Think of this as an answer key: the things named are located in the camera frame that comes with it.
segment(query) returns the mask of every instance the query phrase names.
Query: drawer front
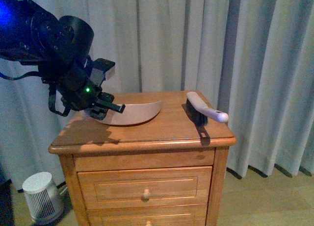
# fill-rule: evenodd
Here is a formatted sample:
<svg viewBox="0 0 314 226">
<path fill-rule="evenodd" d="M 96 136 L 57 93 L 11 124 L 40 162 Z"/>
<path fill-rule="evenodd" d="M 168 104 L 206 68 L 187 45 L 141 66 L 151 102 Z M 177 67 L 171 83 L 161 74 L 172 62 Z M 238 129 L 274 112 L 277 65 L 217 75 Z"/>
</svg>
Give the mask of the drawer front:
<svg viewBox="0 0 314 226">
<path fill-rule="evenodd" d="M 210 166 L 214 163 L 214 151 L 187 151 L 74 157 L 76 171 L 135 170 L 167 167 Z"/>
<path fill-rule="evenodd" d="M 207 204 L 211 167 L 78 173 L 87 209 Z"/>
<path fill-rule="evenodd" d="M 207 205 L 88 211 L 91 226 L 204 226 Z"/>
</svg>

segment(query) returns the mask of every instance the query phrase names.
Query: heater grille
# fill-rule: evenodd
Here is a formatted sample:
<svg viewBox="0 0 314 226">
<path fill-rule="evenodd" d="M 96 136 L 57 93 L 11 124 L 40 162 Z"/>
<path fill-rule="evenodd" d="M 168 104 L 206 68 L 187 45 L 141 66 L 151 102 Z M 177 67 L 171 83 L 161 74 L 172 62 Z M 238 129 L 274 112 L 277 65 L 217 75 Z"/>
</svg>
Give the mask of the heater grille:
<svg viewBox="0 0 314 226">
<path fill-rule="evenodd" d="M 34 217 L 45 218 L 54 213 L 54 207 L 46 189 L 39 193 L 26 195 L 26 197 L 29 198 L 29 207 L 32 208 Z"/>
</svg>

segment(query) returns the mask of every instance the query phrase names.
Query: black cable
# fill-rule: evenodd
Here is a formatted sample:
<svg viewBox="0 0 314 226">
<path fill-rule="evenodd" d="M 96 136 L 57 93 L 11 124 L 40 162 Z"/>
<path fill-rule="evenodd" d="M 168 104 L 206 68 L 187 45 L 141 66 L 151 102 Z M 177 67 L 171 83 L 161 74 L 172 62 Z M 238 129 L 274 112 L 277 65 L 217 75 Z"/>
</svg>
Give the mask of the black cable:
<svg viewBox="0 0 314 226">
<path fill-rule="evenodd" d="M 9 77 L 9 76 L 3 75 L 0 72 L 0 77 L 2 77 L 3 79 L 6 79 L 6 80 L 19 80 L 19 79 L 22 79 L 22 78 L 25 78 L 25 77 L 28 77 L 28 76 L 39 76 L 39 77 L 41 77 L 40 73 L 36 72 L 36 71 L 25 73 L 24 75 L 19 76 L 19 77 Z"/>
</svg>

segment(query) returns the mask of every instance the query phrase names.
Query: white brush handle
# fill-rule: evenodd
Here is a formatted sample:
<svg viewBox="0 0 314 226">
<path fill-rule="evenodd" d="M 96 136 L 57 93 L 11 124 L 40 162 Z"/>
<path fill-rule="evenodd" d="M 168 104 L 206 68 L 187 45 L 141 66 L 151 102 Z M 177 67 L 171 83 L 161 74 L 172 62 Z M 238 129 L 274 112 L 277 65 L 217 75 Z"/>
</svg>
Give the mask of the white brush handle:
<svg viewBox="0 0 314 226">
<path fill-rule="evenodd" d="M 226 123 L 229 120 L 227 113 L 209 108 L 196 92 L 188 92 L 186 96 L 196 111 L 203 115 L 212 118 L 219 123 Z"/>
</svg>

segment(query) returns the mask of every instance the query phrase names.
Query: white fan heater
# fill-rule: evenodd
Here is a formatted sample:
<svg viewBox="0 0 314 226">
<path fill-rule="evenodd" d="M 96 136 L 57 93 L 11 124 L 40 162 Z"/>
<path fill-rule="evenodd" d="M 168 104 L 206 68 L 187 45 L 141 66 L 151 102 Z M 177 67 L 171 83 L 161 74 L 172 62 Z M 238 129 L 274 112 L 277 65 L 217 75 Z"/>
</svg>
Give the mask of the white fan heater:
<svg viewBox="0 0 314 226">
<path fill-rule="evenodd" d="M 64 209 L 61 196 L 48 172 L 32 175 L 22 185 L 32 220 L 46 225 L 57 219 Z"/>
</svg>

